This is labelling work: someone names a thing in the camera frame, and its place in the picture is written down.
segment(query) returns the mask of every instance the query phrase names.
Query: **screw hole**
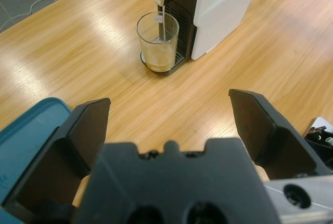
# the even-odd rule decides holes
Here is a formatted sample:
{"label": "screw hole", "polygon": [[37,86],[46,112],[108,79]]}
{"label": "screw hole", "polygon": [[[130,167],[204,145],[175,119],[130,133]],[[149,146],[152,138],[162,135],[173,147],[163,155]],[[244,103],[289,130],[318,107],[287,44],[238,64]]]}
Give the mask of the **screw hole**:
{"label": "screw hole", "polygon": [[131,214],[127,224],[163,224],[163,218],[155,207],[140,207]]}
{"label": "screw hole", "polygon": [[139,157],[145,160],[154,160],[158,157],[159,154],[160,153],[157,150],[151,150],[145,154],[140,155]]}
{"label": "screw hole", "polygon": [[198,152],[187,152],[185,153],[185,156],[187,158],[197,158],[200,156],[200,154]]}
{"label": "screw hole", "polygon": [[213,204],[198,202],[190,209],[187,224],[227,224],[227,221]]}
{"label": "screw hole", "polygon": [[299,208],[308,208],[311,206],[311,199],[304,189],[294,184],[285,185],[283,192],[287,200]]}

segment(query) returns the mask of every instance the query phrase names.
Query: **blue lid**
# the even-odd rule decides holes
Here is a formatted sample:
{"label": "blue lid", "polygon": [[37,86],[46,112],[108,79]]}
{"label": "blue lid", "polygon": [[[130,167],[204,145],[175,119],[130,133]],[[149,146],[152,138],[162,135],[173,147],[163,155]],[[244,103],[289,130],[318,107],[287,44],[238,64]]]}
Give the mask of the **blue lid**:
{"label": "blue lid", "polygon": [[[61,99],[46,98],[0,132],[0,203],[70,112]],[[20,221],[0,210],[0,223],[17,224]]]}

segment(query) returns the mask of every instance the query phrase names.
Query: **black object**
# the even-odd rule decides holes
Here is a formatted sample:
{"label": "black object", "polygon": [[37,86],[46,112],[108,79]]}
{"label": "black object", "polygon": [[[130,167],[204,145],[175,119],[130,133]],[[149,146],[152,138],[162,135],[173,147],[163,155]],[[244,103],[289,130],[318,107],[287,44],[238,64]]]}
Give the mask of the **black object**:
{"label": "black object", "polygon": [[325,131],[326,127],[319,128],[312,127],[305,140],[311,146],[311,148],[317,153],[325,165],[333,170],[333,133]]}
{"label": "black object", "polygon": [[195,156],[174,141],[149,153],[105,144],[74,223],[280,223],[238,138],[209,139]]}
{"label": "black object", "polygon": [[[311,146],[260,94],[229,91],[236,126],[252,160],[270,179],[330,175]],[[71,203],[105,139],[109,99],[74,109],[21,176],[2,208],[32,224],[280,223],[240,139],[209,139],[204,151],[139,154],[133,143],[105,144],[80,208]],[[314,131],[310,137],[317,137]],[[288,183],[301,209],[311,198]]]}
{"label": "black object", "polygon": [[[191,58],[197,33],[197,27],[193,23],[196,5],[197,0],[165,0],[165,12],[175,17],[179,24],[177,53],[174,67],[166,72],[155,72],[156,74],[169,75]],[[158,6],[158,11],[162,11],[162,7]]]}
{"label": "black object", "polygon": [[109,108],[108,98],[77,106],[24,171],[4,210],[27,223],[69,223],[81,179],[104,143]]}
{"label": "black object", "polygon": [[251,159],[265,169],[270,179],[331,174],[304,138],[263,95],[235,89],[229,95],[238,133]]}

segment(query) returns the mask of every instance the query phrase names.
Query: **espresso machine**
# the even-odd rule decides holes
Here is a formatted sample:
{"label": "espresso machine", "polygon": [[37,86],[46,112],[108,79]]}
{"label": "espresso machine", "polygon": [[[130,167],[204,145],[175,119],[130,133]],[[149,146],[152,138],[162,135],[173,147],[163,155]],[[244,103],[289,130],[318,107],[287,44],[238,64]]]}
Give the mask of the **espresso machine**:
{"label": "espresso machine", "polygon": [[158,11],[171,14],[179,23],[174,67],[196,60],[213,49],[240,24],[251,0],[155,0]]}

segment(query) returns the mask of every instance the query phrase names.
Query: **clear drinking glass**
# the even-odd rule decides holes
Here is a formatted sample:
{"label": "clear drinking glass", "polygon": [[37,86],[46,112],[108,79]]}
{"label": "clear drinking glass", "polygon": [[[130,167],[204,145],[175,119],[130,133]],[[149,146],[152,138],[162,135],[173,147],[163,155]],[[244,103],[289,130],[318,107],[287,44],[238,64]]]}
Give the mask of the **clear drinking glass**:
{"label": "clear drinking glass", "polygon": [[141,56],[152,71],[165,72],[174,66],[178,31],[177,20],[167,13],[150,12],[137,22]]}

